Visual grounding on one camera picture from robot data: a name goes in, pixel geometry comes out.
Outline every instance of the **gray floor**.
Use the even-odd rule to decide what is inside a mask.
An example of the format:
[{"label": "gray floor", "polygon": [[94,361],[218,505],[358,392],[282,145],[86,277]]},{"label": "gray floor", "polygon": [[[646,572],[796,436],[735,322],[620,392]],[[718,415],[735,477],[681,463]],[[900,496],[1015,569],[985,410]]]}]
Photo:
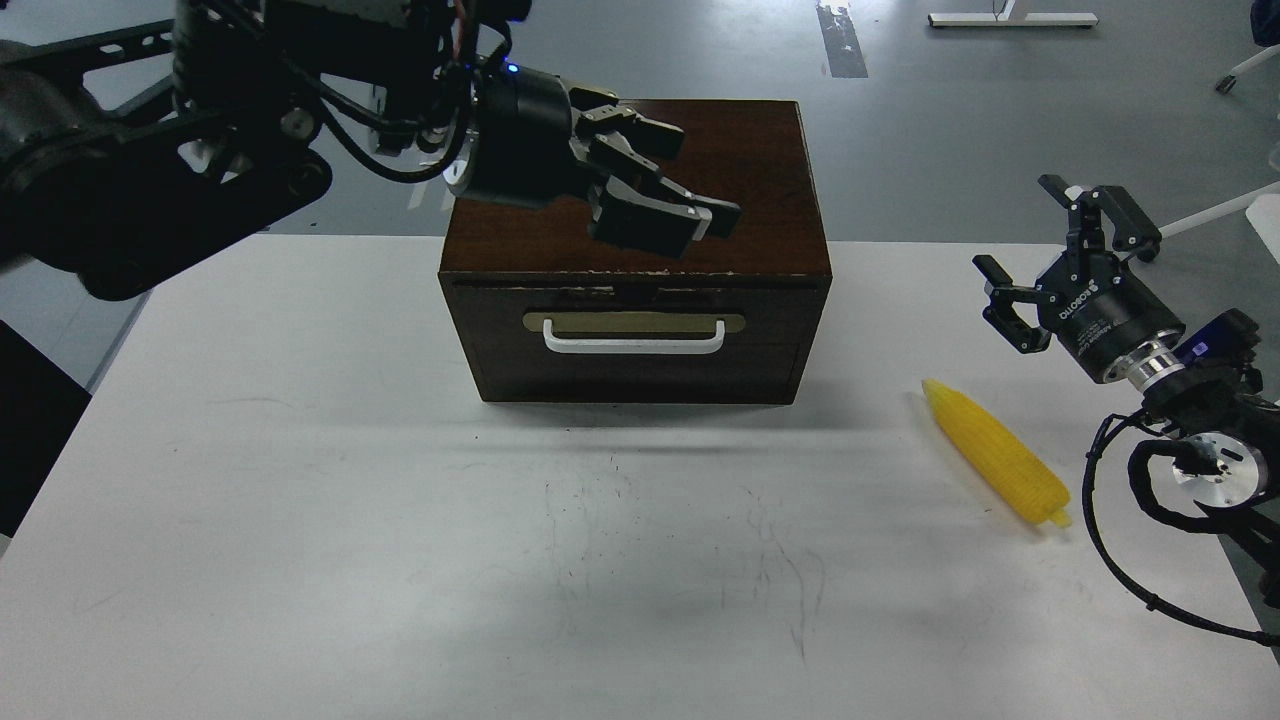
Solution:
[{"label": "gray floor", "polygon": [[[1036,184],[1046,172],[1124,184],[1161,225],[1280,179],[1266,161],[1280,140],[1280,60],[1229,96],[1213,92],[1258,50],[1249,0],[1034,4],[1092,10],[1101,24],[932,29],[929,12],[989,3],[849,3],[869,77],[837,79],[808,0],[543,0],[516,27],[512,59],[628,97],[799,100],[833,241],[1057,243],[1064,213]],[[0,36],[47,42],[169,9],[166,0],[13,0],[0,12]],[[111,70],[91,77],[91,90],[111,105],[163,72],[156,63]],[[273,232],[443,233],[439,184],[411,209],[413,188],[369,176],[328,137],[317,149],[334,164],[333,191]],[[1052,252],[1046,247],[1046,264]],[[91,384],[134,306],[100,304],[65,278],[27,272],[0,288],[0,318]],[[911,268],[900,272],[911,288]],[[1280,268],[1243,214],[1170,240],[1140,272],[1192,327],[1231,306],[1251,314],[1266,343],[1258,365],[1280,382]],[[1266,624],[1280,629],[1276,614]]]}]

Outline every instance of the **yellow toy corn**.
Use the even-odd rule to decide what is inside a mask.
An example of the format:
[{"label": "yellow toy corn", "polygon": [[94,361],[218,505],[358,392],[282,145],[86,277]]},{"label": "yellow toy corn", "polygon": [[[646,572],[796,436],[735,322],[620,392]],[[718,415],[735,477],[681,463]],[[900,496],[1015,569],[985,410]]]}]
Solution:
[{"label": "yellow toy corn", "polygon": [[1060,528],[1071,524],[1066,486],[1014,433],[963,392],[932,378],[920,384],[933,419],[1023,520],[1033,525],[1052,520]]}]

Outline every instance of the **screw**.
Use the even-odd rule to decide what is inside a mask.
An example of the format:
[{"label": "screw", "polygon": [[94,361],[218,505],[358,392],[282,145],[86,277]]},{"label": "screw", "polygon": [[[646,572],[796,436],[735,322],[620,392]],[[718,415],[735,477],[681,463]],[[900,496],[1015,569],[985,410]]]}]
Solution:
[{"label": "screw", "polygon": [[329,173],[315,163],[302,163],[289,170],[287,183],[297,197],[319,197],[329,187]]},{"label": "screw", "polygon": [[307,140],[316,129],[316,119],[302,108],[294,108],[280,118],[280,132],[293,140]]}]

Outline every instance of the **black cable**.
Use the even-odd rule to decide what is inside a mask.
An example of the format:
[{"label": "black cable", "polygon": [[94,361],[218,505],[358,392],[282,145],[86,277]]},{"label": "black cable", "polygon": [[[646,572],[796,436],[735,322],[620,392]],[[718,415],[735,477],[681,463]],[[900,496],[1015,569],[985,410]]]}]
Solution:
[{"label": "black cable", "polygon": [[351,137],[347,128],[342,127],[342,123],[333,115],[333,113],[329,111],[329,108],[324,102],[319,102],[316,105],[316,114],[319,115],[320,122],[324,123],[324,126],[329,128],[329,132],[333,133],[334,138],[338,140],[338,143],[342,145],[342,147],[352,158],[355,158],[357,163],[364,165],[365,169],[392,182],[412,184],[439,177],[451,164],[453,164],[454,160],[458,159],[458,154],[462,152],[462,143],[466,140],[467,127],[471,124],[470,100],[471,99],[467,97],[467,101],[460,104],[458,106],[458,114],[453,122],[453,131],[449,136],[449,145],[445,147],[444,155],[421,170],[397,170],[375,160],[371,155],[369,155],[369,152],[365,151],[365,149],[360,146],[358,142]]},{"label": "black cable", "polygon": [[292,59],[289,59],[283,51],[271,46],[270,37],[266,31],[252,18],[244,13],[243,8],[236,4],[236,0],[204,0],[204,4],[216,12],[223,17],[224,20],[229,22],[236,29],[248,35],[255,42],[265,49],[275,53],[276,59],[280,64],[289,72],[289,76],[298,82],[307,86],[308,90],[324,97],[333,106],[347,115],[348,118],[356,120],[357,123],[381,131],[381,132],[394,132],[394,133],[415,133],[425,129],[421,122],[415,120],[393,120],[384,118],[370,109],[365,108],[360,102],[356,102],[351,97],[338,92],[337,90],[325,85],[320,78],[312,76],[306,68],[302,68]]},{"label": "black cable", "polygon": [[[1201,630],[1253,641],[1265,647],[1280,647],[1280,635],[1277,634],[1222,625],[1172,605],[1130,578],[1123,569],[1120,569],[1120,565],[1111,557],[1111,553],[1107,552],[1106,544],[1102,542],[1102,533],[1098,532],[1097,516],[1093,511],[1093,488],[1097,478],[1098,461],[1102,459],[1102,454],[1106,452],[1107,447],[1112,441],[1115,441],[1116,437],[1120,436],[1120,433],[1130,427],[1142,427],[1138,424],[1138,419],[1142,415],[1143,413],[1138,411],[1128,416],[1107,416],[1107,419],[1098,427],[1098,432],[1093,436],[1093,445],[1085,455],[1084,480],[1080,489],[1080,511],[1084,515],[1084,527],[1089,533],[1089,539],[1093,541],[1094,550],[1098,551],[1098,556],[1102,557],[1102,562],[1107,566],[1107,570],[1115,575],[1116,580],[1119,580],[1125,589],[1137,596],[1138,600],[1143,601],[1147,605],[1147,610],[1158,611],[1169,618],[1172,618],[1174,620],[1178,620],[1179,623],[1199,628]],[[1111,429],[1111,424],[1116,420],[1120,421],[1119,427]]]},{"label": "black cable", "polygon": [[[264,47],[270,47],[270,38],[268,37],[266,31],[264,31],[251,15],[246,14],[243,9],[234,3],[234,0],[204,0],[204,1],[216,13],[223,15],[224,19],[236,26],[238,29],[248,33],[250,37],[252,37],[256,42],[259,42]],[[317,95],[317,99],[314,102],[314,111],[316,113],[316,117],[325,127],[329,128],[329,131],[334,135],[334,138],[338,141],[338,143],[342,145],[342,147],[357,163],[360,163],[369,172],[384,179],[389,179],[392,182],[410,183],[410,184],[426,182],[439,177],[454,160],[457,160],[458,155],[462,151],[462,145],[466,140],[467,128],[471,123],[471,87],[472,87],[471,76],[474,73],[472,65],[475,63],[475,46],[480,35],[479,5],[480,5],[479,0],[470,0],[467,3],[467,10],[466,10],[466,17],[463,19],[463,29],[462,29],[462,51],[460,53],[462,64],[445,69],[447,76],[454,74],[456,78],[458,77],[462,78],[457,82],[458,88],[456,90],[456,92],[458,95],[458,101],[456,105],[458,110],[452,123],[449,145],[448,147],[445,147],[444,155],[442,155],[439,160],[433,163],[430,167],[422,168],[420,170],[397,170],[375,160],[369,152],[365,151],[365,149],[360,146],[358,142],[356,142],[355,138],[351,137],[351,133],[347,132],[347,128],[344,128],[342,123],[338,120],[338,118],[335,118],[334,114],[329,110],[326,102],[332,104],[334,109],[347,115],[348,118],[352,118],[353,120],[366,127],[371,127],[374,129],[380,129],[384,132],[416,133],[425,128],[422,123],[408,122],[408,120],[388,120],[385,118],[381,118],[380,115],[371,113],[362,105],[358,105],[346,95],[342,95],[340,92],[333,90],[332,87],[321,82],[319,78],[308,73],[306,69],[293,63],[283,53],[278,53],[278,58],[280,63],[285,67],[285,69],[289,70],[291,76],[301,81],[303,85],[306,85],[310,90],[312,90]],[[506,56],[506,54],[509,53],[511,50],[509,29],[504,27],[498,29],[503,35],[503,42],[499,45],[497,53],[499,53],[502,56]]]}]

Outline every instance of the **silver metal joint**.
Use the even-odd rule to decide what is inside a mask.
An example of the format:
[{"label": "silver metal joint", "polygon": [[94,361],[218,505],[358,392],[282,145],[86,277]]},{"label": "silver metal joint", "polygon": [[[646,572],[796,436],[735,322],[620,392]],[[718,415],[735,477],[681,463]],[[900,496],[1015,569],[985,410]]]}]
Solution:
[{"label": "silver metal joint", "polygon": [[1199,433],[1185,439],[1217,465],[1217,474],[1212,475],[1174,468],[1174,479],[1196,502],[1238,507],[1267,489],[1267,462],[1256,448],[1224,433]]},{"label": "silver metal joint", "polygon": [[1133,348],[1128,355],[1116,359],[1107,368],[1102,382],[1112,383],[1120,378],[1128,378],[1138,392],[1147,392],[1151,386],[1161,379],[1184,370],[1185,366],[1174,356],[1172,348],[1166,342],[1166,338],[1176,334],[1174,331],[1164,331],[1155,340],[1148,340]]}]

